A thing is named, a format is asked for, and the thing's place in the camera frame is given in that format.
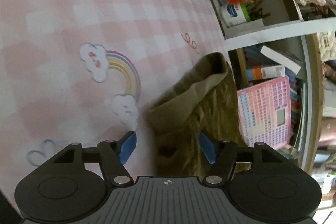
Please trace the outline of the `olive brown garment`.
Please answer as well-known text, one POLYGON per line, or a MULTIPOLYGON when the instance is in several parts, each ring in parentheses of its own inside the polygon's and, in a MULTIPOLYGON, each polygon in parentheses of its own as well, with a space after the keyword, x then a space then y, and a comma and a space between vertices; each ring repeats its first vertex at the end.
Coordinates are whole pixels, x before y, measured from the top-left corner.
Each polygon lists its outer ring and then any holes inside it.
POLYGON ((154 173, 199 176, 210 169, 199 144, 205 132, 217 140, 246 143, 239 129, 234 76, 222 53, 201 58, 147 112, 154 140, 154 173))

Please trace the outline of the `pink learning tablet toy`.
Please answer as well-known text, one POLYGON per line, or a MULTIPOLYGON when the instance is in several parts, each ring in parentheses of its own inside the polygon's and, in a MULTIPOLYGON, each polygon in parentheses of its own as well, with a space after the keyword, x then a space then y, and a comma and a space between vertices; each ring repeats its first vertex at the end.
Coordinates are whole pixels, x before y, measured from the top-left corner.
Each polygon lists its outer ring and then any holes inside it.
POLYGON ((237 92, 240 132, 248 147, 263 142, 280 149, 290 141, 289 77, 282 76, 237 92))

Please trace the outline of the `white orange box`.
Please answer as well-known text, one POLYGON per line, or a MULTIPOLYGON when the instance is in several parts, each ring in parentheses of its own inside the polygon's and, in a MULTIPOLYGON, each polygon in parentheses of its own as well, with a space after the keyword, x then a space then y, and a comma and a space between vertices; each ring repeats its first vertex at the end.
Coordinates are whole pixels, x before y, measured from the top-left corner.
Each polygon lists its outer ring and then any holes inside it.
POLYGON ((285 76, 284 65, 255 66, 246 71, 248 81, 273 79, 285 76))

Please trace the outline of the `white book leaning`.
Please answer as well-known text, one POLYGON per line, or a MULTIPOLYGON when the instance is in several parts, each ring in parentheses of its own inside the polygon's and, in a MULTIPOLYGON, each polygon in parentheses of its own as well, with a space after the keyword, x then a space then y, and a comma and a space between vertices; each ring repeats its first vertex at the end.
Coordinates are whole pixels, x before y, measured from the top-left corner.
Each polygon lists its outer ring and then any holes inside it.
POLYGON ((301 70, 301 66, 293 61, 291 58, 267 47, 262 46, 260 53, 263 54, 265 57, 268 57, 272 61, 284 65, 284 67, 288 68, 290 71, 292 71, 295 75, 299 73, 301 70))

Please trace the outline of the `pink checkered table mat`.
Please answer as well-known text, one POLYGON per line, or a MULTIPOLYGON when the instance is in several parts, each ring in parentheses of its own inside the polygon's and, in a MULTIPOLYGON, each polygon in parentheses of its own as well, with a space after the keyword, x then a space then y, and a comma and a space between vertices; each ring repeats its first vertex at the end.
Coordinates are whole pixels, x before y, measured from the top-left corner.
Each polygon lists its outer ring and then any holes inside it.
POLYGON ((128 172, 153 174, 147 108, 211 52, 228 53, 210 0, 1 0, 1 191, 129 130, 128 172))

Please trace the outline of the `white shelf unit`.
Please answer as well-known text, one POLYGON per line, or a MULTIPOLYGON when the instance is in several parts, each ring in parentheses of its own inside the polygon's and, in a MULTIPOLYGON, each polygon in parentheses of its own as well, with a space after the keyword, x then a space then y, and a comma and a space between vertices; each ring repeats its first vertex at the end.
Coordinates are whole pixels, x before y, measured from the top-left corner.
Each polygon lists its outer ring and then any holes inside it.
POLYGON ((285 42, 297 56, 303 56, 299 76, 306 81, 303 127, 303 148, 299 154, 299 166, 312 173, 321 135, 323 111, 323 79, 317 33, 335 29, 335 18, 304 21, 296 0, 265 0, 266 11, 271 13, 263 27, 253 30, 233 31, 220 22, 228 50, 268 42, 285 42))

